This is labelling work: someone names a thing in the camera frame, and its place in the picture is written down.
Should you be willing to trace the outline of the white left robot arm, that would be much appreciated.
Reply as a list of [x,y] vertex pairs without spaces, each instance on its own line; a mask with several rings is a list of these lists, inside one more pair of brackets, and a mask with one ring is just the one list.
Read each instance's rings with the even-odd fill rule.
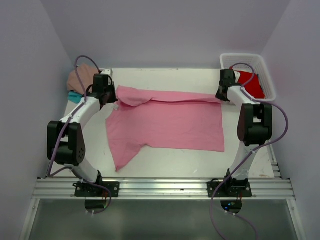
[[105,105],[117,101],[112,77],[104,72],[93,76],[79,104],[66,117],[50,121],[47,125],[47,158],[50,163],[47,176],[53,177],[64,169],[71,170],[76,177],[88,182],[86,190],[92,196],[103,193],[104,184],[98,179],[100,172],[86,159],[83,129],[91,118]]

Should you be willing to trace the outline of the pink polo shirt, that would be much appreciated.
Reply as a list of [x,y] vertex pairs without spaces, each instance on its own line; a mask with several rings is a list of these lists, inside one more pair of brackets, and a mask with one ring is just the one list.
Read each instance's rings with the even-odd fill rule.
[[105,120],[116,171],[144,146],[225,151],[222,106],[215,95],[121,85],[116,95],[116,106]]

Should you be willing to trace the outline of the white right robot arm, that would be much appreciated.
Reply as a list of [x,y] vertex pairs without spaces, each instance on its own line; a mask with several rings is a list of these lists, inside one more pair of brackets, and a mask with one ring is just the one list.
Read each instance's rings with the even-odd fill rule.
[[220,71],[219,87],[215,96],[240,109],[237,124],[239,147],[233,164],[227,170],[227,181],[222,185],[223,192],[232,197],[241,187],[247,185],[258,148],[272,136],[273,107],[269,103],[260,103],[251,96],[243,84],[237,82],[233,69]]

